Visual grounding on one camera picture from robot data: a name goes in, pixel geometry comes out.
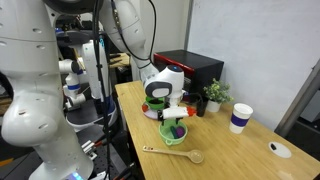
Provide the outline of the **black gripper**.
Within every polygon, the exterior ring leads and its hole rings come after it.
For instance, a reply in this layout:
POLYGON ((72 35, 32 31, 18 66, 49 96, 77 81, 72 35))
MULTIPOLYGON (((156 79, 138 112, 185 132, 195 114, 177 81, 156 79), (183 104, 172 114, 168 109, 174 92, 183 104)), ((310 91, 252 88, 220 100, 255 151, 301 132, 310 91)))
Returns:
POLYGON ((161 122, 162 126, 169 123, 177 125, 182 118, 184 118, 184 115, 182 114, 169 114, 163 111, 158 112, 158 120, 161 122))

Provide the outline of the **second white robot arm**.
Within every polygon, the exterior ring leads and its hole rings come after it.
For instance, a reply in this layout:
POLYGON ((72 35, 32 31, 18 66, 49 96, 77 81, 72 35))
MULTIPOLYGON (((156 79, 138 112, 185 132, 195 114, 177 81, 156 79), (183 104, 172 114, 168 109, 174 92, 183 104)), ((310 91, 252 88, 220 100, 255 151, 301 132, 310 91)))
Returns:
POLYGON ((113 125, 117 119, 117 109, 112 97, 103 46, 99 45, 103 83, 100 83, 98 78, 93 41, 71 45, 71 48, 80 54, 80 58, 59 62, 60 72, 66 74, 63 91, 68 111, 67 122, 75 131, 93 125, 103 125, 103 103, 106 103, 107 120, 113 125))

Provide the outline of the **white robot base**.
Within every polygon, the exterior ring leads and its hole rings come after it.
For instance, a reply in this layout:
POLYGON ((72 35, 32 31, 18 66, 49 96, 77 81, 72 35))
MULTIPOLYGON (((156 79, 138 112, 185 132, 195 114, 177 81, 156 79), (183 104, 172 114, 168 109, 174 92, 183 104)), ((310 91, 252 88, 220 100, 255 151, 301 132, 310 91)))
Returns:
POLYGON ((32 147, 42 164, 29 180, 87 180, 93 162, 63 112, 54 20, 43 0, 0 0, 0 71, 13 89, 1 135, 32 147))

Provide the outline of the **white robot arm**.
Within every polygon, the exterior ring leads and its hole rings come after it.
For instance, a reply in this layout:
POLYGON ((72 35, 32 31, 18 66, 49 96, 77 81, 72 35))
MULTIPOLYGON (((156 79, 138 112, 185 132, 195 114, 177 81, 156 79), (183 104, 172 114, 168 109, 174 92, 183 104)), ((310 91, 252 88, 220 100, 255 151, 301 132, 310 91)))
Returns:
POLYGON ((158 111, 158 119, 179 119, 188 116, 180 107, 183 96, 184 72, 179 66, 168 65, 159 71, 152 63, 145 47, 143 27, 131 0, 103 0, 99 21, 108 37, 122 52, 129 53, 139 69, 145 94, 150 98, 164 98, 169 107, 158 111))

